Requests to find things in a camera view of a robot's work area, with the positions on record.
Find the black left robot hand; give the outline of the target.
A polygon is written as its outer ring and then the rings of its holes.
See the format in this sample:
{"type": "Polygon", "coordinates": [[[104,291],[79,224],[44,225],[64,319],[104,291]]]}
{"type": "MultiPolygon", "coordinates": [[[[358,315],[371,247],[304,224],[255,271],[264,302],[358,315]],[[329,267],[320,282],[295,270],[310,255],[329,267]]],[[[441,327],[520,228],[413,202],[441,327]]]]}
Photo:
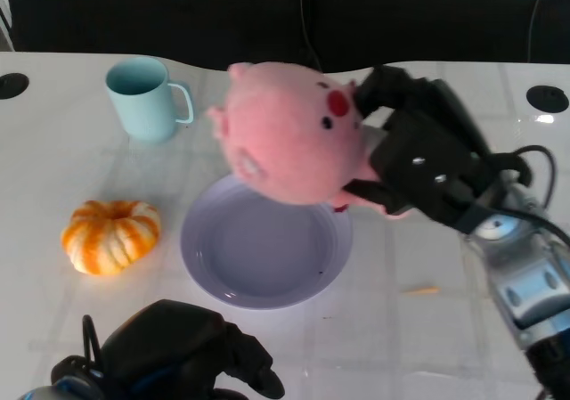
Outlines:
{"type": "Polygon", "coordinates": [[[260,396],[285,388],[261,343],[218,312],[161,299],[133,315],[101,348],[102,372],[130,399],[241,399],[217,388],[224,373],[260,396]]]}

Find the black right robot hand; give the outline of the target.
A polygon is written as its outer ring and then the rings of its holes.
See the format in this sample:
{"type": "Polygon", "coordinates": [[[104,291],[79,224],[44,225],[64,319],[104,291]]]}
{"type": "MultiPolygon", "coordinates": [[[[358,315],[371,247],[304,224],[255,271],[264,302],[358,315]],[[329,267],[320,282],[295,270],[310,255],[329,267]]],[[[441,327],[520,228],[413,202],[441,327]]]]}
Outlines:
{"type": "Polygon", "coordinates": [[[368,163],[377,180],[354,179],[345,191],[384,207],[390,216],[408,208],[470,234],[491,217],[509,192],[508,172],[528,186],[533,174],[513,152],[490,150],[453,90],[441,79],[412,78],[378,66],[355,88],[363,117],[392,109],[368,163]]]}

